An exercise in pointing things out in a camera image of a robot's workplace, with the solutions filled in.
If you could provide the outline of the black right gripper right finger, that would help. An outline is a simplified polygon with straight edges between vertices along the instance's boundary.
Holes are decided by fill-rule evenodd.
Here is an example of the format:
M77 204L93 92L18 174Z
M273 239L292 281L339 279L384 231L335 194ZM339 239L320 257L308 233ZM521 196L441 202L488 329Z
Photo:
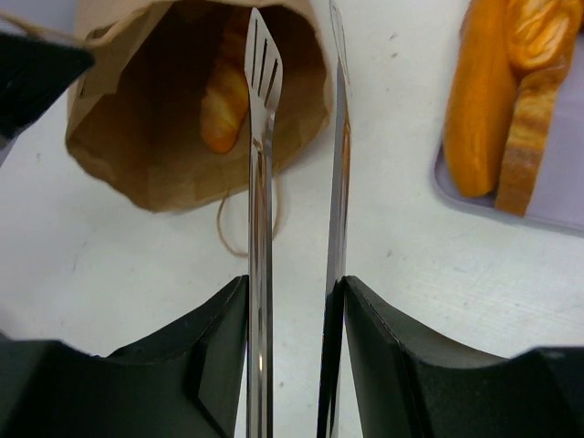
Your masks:
M355 276L344 287L364 436L582 436L581 347L505 359L447 338Z

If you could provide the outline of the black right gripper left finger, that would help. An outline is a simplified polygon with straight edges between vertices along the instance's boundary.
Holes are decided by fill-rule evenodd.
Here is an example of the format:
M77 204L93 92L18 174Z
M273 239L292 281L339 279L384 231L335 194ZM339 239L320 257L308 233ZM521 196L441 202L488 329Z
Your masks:
M4 437L231 437L246 276L149 336L91 356L57 340L1 344Z

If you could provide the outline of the brown paper bag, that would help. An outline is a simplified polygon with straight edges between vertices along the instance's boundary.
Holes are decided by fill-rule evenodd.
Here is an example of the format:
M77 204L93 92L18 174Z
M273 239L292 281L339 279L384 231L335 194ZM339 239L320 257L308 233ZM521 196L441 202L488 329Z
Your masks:
M200 133L201 102L222 33L258 9L283 61L273 168L328 125L332 76L308 1L81 1L67 41L94 57L68 92L68 153L90 176L150 212L191 210L248 186L248 111L234 147Z

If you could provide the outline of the metal kitchen tongs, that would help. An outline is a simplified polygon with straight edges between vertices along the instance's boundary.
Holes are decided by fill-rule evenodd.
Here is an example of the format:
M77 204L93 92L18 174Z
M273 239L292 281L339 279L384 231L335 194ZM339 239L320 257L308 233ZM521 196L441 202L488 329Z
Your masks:
M337 61L337 110L328 232L325 312L318 393L319 437L339 434L339 371L343 335L351 127L349 72L342 17L329 4ZM250 103L248 203L248 335L246 434L273 434L272 138L280 101L283 62L258 9L250 15L245 44Z

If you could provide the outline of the orange fake bread loaf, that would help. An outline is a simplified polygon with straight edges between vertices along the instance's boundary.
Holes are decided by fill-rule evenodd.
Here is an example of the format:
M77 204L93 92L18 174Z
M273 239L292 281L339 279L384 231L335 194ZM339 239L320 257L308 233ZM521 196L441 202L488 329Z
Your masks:
M510 63L523 72L552 66L574 46L582 22L579 0L509 1L506 46Z

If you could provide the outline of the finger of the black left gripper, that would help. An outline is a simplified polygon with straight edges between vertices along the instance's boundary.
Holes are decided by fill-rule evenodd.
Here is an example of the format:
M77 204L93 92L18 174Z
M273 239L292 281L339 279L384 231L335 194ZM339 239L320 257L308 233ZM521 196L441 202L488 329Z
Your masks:
M1 135L34 124L93 65L85 48L2 32Z

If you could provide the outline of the small orange fake bread roll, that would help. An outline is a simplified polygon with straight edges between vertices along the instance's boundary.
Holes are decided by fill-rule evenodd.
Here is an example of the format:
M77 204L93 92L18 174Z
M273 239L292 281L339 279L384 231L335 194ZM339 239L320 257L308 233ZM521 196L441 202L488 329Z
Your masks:
M201 102L200 133L215 153L232 150L249 109L244 72L248 20L246 9L228 18Z

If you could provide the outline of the beige fake bread slice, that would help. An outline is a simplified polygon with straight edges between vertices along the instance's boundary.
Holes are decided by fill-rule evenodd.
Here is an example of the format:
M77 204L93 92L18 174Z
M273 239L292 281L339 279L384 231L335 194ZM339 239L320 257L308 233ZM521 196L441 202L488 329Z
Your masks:
M522 78L502 161L495 208L527 212L543 160L560 85L571 68L568 57Z

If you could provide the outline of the orange fake baguette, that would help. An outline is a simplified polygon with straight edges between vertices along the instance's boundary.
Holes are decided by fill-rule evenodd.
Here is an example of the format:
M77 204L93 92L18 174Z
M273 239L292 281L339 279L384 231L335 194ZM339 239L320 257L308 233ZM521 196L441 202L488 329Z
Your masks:
M506 53L506 1L472 1L464 14L443 127L443 152L459 193L498 182L518 88Z

